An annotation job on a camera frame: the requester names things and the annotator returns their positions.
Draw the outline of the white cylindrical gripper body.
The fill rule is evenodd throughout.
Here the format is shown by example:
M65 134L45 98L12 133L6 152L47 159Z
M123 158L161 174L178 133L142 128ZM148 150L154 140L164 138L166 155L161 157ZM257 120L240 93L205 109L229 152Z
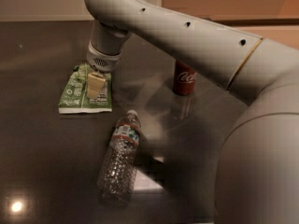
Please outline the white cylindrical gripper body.
M124 43L129 37L128 31L94 20L87 51L88 64L94 70L112 72L121 59Z

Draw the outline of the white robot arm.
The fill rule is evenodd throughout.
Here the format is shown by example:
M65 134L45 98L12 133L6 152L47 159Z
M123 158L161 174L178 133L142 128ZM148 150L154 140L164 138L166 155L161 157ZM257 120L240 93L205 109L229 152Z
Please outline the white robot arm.
M214 223L299 224L297 50L145 0L85 5L93 68L112 70L134 33L248 104L222 146Z

